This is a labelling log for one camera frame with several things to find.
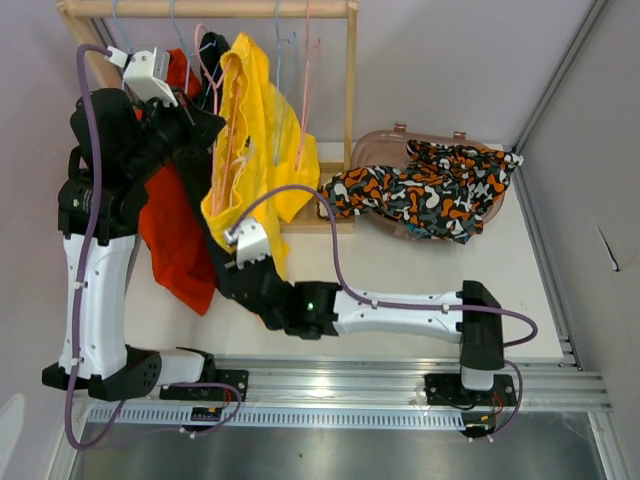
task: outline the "white wall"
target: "white wall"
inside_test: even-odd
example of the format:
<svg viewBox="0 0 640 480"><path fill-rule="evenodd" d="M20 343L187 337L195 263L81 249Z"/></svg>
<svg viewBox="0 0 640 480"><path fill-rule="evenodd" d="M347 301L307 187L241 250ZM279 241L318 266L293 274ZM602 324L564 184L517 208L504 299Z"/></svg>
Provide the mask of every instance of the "white wall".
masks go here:
<svg viewBox="0 0 640 480"><path fill-rule="evenodd" d="M602 371L640 478L640 3L611 2L525 149L581 358ZM621 271L595 227L602 230Z"/></svg>
<svg viewBox="0 0 640 480"><path fill-rule="evenodd" d="M13 2L0 15L0 43L0 408L15 394L26 399L5 478L40 479L63 405L40 372L57 360L64 335L56 195L73 146L75 50L54 2L38 0Z"/></svg>
<svg viewBox="0 0 640 480"><path fill-rule="evenodd" d="M487 142L514 143L590 4L361 0L356 137L403 122L413 131L451 135L464 130ZM274 71L273 21L204 23L230 41L239 31L249 33L268 53ZM196 24L178 21L190 48ZM179 46L166 20L123 19L122 25L134 47ZM304 36L304 21L282 20L282 30ZM345 32L345 21L312 24L312 37L320 36L323 44L309 131L320 140L342 140ZM296 106L298 99L292 102Z"/></svg>

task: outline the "clothes hanger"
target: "clothes hanger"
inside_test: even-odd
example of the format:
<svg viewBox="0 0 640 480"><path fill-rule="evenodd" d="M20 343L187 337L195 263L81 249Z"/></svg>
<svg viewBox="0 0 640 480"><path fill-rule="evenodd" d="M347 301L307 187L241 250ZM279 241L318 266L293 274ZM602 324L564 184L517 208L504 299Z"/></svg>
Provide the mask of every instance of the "clothes hanger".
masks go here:
<svg viewBox="0 0 640 480"><path fill-rule="evenodd" d="M233 108L231 109L231 119L228 124L229 128L227 129L228 136L229 136L227 143L229 146L227 148L227 156L223 164L224 176L222 177L222 183L220 184L220 188L219 188L220 194L218 196L218 202L216 202L216 211L219 211L218 209L218 207L220 207L219 202L226 197L225 194L226 194L226 189L228 185L227 179L229 178L229 171L231 170L231 153L233 152L233 142L235 140L235 135L236 135L236 118L238 116L238 101L240 99L241 93L242 91L240 90L240 87L236 86L235 94L232 94L232 96L234 97L234 101L233 101ZM238 175L238 172L234 174L234 178L231 180L231 184L235 182L237 175Z"/></svg>
<svg viewBox="0 0 640 480"><path fill-rule="evenodd" d="M120 34L122 35L122 39L124 40L124 43L127 44L127 53L133 53L133 46L131 44L131 40L129 40L129 36L127 35L127 32L125 31L124 26L122 25L122 21L118 18L118 15L116 14L118 1L119 0L111 1L111 14L113 16L113 21L116 24L116 27L118 27L118 30L120 30Z"/></svg>
<svg viewBox="0 0 640 480"><path fill-rule="evenodd" d="M204 73L205 78L209 82L209 87L213 90L213 114L214 115L218 115L218 88L220 87L220 85L222 85L222 81L224 80L226 72L223 69L222 70L222 74L220 75L220 78L216 82L214 80L212 74L209 73L209 71L207 70L206 65L202 61L202 56L200 55L200 50L198 48L198 46L200 44L200 32L201 32L201 30L205 30L206 32L208 32L206 27L202 23L199 23L196 26L196 29L195 29L195 32L194 32L193 44L195 46L196 56L198 57L198 61L200 62L200 67L202 68L202 71ZM217 179L216 179L216 144L217 144L217 142L214 142L213 146L212 146L212 149L211 149L212 150L212 153L211 153L211 163L212 163L212 168L211 168L211 189L212 189L212 191L211 191L211 215L215 215L218 212L218 204L219 204L218 197L220 196L220 190L222 190L224 188L224 187L222 187L222 185L224 185L224 183L223 184L218 184L217 183ZM227 172L228 172L228 165L227 165L227 168L225 169L225 177L227 175Z"/></svg>
<svg viewBox="0 0 640 480"><path fill-rule="evenodd" d="M314 69L313 79L310 79L310 70L311 70L311 57L314 52L320 52L321 40L318 38L315 45L311 45L310 35L311 35L311 0L307 0L307 19L306 19L306 38L305 38L305 47L306 47L306 56L307 61L304 68L304 93L302 100L302 115L300 118L300 143L298 144L298 154L296 156L296 164L295 171L297 172L300 168L300 159L302 157L302 148L304 147L304 137L307 132L307 125L309 123L309 111L311 110L311 96L310 91L315 86L315 77L319 70L318 66Z"/></svg>
<svg viewBox="0 0 640 480"><path fill-rule="evenodd" d="M294 77L293 81L288 82L284 91L280 88L280 75L282 69L282 47L285 44L289 44L293 47L294 53L293 58L298 58L298 36L294 31L290 37L282 38L280 35L280 2L281 0L276 0L276 10L275 10L275 26L276 26L276 46L278 47L278 59L276 63L276 98L275 98L275 108L274 108L274 117L275 121L275 131L274 131L274 141L273 141L273 162L276 166L280 163L280 143L282 142L282 124L284 122L284 102L289 93L289 86L291 84L296 83L296 79Z"/></svg>
<svg viewBox="0 0 640 480"><path fill-rule="evenodd" d="M189 53L190 52L189 47L187 46L187 43L184 41L184 38L182 38L182 33L180 33L180 29L178 28L178 23L176 22L176 17L174 13L175 5L176 5L176 0L171 0L171 2L169 3L169 17L171 20L171 24L173 25L173 29L178 34L178 40L180 41L180 46L182 47L182 51L187 57L187 71L186 71L185 80L184 80L184 92L188 93L189 80L191 79L191 54Z"/></svg>
<svg viewBox="0 0 640 480"><path fill-rule="evenodd" d="M231 205L231 203L233 202L233 184L235 183L235 179L238 178L238 175L240 175L245 167L247 166L247 163L249 163L249 160L251 160L253 158L253 154L255 153L255 145L253 144L253 142L251 141L251 139L247 140L247 154L243 155L242 157L238 157L236 158L233 162L231 162L231 166L235 166L238 163L240 164L240 166L238 167L238 169L236 170L236 173L233 176L233 181L231 182L231 185L229 186L229 205Z"/></svg>

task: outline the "yellow shirt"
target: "yellow shirt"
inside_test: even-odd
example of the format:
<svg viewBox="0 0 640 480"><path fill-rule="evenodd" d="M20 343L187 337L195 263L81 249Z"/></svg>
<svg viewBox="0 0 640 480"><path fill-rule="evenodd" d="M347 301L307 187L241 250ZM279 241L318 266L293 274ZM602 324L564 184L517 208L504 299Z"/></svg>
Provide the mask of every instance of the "yellow shirt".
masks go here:
<svg viewBox="0 0 640 480"><path fill-rule="evenodd" d="M269 82L268 57L249 36L244 33L238 35L231 50L220 59L220 66L225 71L220 115L226 120L227 126L220 132L216 146L216 183L224 177L234 104L237 105L234 126L236 133L228 159L226 186L218 200L220 208L212 214L212 191L209 191L202 200L201 209L213 238L218 245L231 252L232 248L225 242L224 231L233 226L251 202L282 185L299 183L317 188L320 165L315 139L311 135L305 135L300 166L295 170L300 124L289 103ZM279 96L278 105L284 108L277 166L273 159L276 95ZM251 139L252 157L244 163L238 161L233 164L234 160L246 155L247 138ZM250 215L267 232L276 269L284 279L287 278L288 247L280 233L279 219L290 222L310 198L311 194L302 191L279 193L263 202Z"/></svg>

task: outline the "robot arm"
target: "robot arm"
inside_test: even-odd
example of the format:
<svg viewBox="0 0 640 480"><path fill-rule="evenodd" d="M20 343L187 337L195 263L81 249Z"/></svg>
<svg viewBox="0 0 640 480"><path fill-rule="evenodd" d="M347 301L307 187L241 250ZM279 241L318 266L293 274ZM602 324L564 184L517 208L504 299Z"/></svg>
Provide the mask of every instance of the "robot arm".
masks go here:
<svg viewBox="0 0 640 480"><path fill-rule="evenodd" d="M137 52L125 70L125 80L142 100L142 121L135 118L122 91L101 89L92 95L105 175L84 285L75 283L75 274L89 217L92 176L82 102L78 102L72 116L80 145L72 152L69 179L58 196L59 228L65 237L69 276L67 333L58 363L43 371L46 385L66 389L71 366L77 361L70 348L76 288L84 289L77 387L86 388L91 397L123 400L147 395L156 386L215 381L212 355L189 349L142 350L126 345L124 338L125 286L137 240L138 215L147 201L144 184L168 161L175 161L191 207L206 228L199 209L206 191L191 188L198 175L189 173L181 152L187 151L190 159L208 159L211 145L224 125L219 117L191 104L182 92L168 88L162 77L167 63L168 58L157 49L145 50ZM80 168L81 158L86 169ZM425 335L459 344L462 384L475 391L491 390L495 371L504 367L500 316L449 308L463 304L499 307L477 282L464 282L461 291L431 295L359 291L373 301L367 305L354 300L336 283L290 284L282 280L270 256L267 235L251 218L234 235L226 237L230 245L237 246L234 255L212 240L208 243L220 290L225 297L259 315L268 329L284 330L288 335L309 340L370 331ZM442 308L407 310L378 306L378 302Z"/></svg>

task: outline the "wooden rod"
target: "wooden rod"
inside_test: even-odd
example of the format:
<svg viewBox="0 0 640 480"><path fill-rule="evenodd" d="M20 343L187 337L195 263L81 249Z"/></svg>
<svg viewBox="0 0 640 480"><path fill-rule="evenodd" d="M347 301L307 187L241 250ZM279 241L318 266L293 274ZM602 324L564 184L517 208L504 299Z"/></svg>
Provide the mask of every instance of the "wooden rod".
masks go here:
<svg viewBox="0 0 640 480"><path fill-rule="evenodd" d="M80 18L110 18L113 16L111 0L64 0L70 15ZM315 0L314 18L347 18L357 1ZM242 0L177 0L174 16L182 18L274 18L275 2ZM280 18L305 18L306 2L283 0ZM171 15L169 0L119 0L118 17L167 18Z"/></svg>
<svg viewBox="0 0 640 480"><path fill-rule="evenodd" d="M358 3L350 2L347 12L347 80L344 101L344 170L351 168L353 112L356 90L356 38L358 36Z"/></svg>
<svg viewBox="0 0 640 480"><path fill-rule="evenodd" d="M73 38L78 42L78 45L82 43L101 45L100 39L98 38L98 35L96 34L96 31L89 19L75 18L69 15L64 2L59 2L56 6L58 7L58 12L60 12L60 16L64 20L64 23L73 35ZM101 87L120 88L122 83L120 73L113 64L104 59L104 55L96 52L89 52L87 54L86 61Z"/></svg>

